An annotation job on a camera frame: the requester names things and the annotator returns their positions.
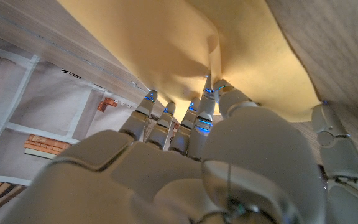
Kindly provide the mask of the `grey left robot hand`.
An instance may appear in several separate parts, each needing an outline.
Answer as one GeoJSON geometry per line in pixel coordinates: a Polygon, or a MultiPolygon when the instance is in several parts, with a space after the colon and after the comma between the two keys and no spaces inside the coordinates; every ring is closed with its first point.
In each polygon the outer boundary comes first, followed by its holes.
{"type": "Polygon", "coordinates": [[[328,223],[358,223],[358,150],[327,104],[313,108],[312,127],[327,176],[328,223]]]}

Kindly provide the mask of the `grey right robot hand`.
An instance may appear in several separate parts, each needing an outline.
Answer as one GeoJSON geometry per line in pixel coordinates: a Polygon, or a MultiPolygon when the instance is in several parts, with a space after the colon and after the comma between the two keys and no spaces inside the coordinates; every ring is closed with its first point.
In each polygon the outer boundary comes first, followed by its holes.
{"type": "Polygon", "coordinates": [[[3,223],[323,223],[326,195],[302,134],[227,81],[206,87],[223,120],[183,156],[139,141],[149,93],[120,131],[54,158],[3,223]]]}

